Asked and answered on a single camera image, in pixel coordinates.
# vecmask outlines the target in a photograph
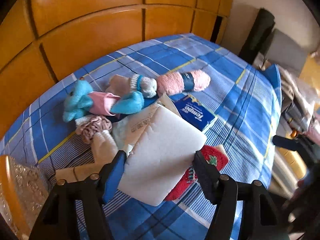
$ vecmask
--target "headboard panel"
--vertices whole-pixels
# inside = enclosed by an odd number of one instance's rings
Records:
[[[17,0],[0,25],[0,89],[5,91],[0,95],[0,137],[52,85],[105,54],[170,34],[193,32],[210,40],[218,16],[219,43],[231,4],[232,0]]]

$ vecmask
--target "black yarn label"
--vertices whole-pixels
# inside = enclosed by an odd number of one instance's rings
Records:
[[[195,87],[195,82],[193,80],[193,76],[190,72],[181,73],[183,84],[184,84],[184,91],[193,91]]]

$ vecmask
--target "scrunchie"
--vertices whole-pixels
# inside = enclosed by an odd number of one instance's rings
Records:
[[[81,135],[85,144],[90,144],[95,133],[102,132],[104,130],[111,132],[112,123],[105,116],[97,115],[90,118],[89,122],[79,125],[76,129],[76,134]]]

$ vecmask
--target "red sock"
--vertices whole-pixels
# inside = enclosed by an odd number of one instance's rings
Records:
[[[218,171],[221,171],[224,166],[229,162],[229,158],[225,152],[218,150],[215,147],[204,145],[201,149],[201,153],[206,161],[217,167]],[[195,171],[191,166],[186,170],[177,185],[171,190],[171,192],[165,197],[164,200],[170,201],[179,198],[185,190],[197,179]]]

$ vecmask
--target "bedsheet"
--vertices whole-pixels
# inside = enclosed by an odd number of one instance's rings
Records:
[[[191,33],[128,46],[67,76],[19,116],[0,141],[0,153],[39,167],[50,189],[56,182],[56,169],[93,162],[90,146],[74,132],[75,123],[62,121],[63,101],[76,79],[83,76],[95,91],[104,91],[115,74],[156,78],[168,71],[195,69],[211,77],[206,90],[192,94],[218,116],[205,134],[206,144],[223,144],[230,158],[221,173],[247,183],[259,179],[268,186],[275,154],[271,138],[276,134],[281,107],[277,66],[260,72],[227,49]],[[172,100],[182,96],[175,95]],[[76,206],[81,236],[88,239],[81,201]],[[214,210],[197,183],[180,199],[157,207],[120,191],[104,206],[116,240],[204,239]],[[241,210],[238,202],[232,239],[239,233]]]

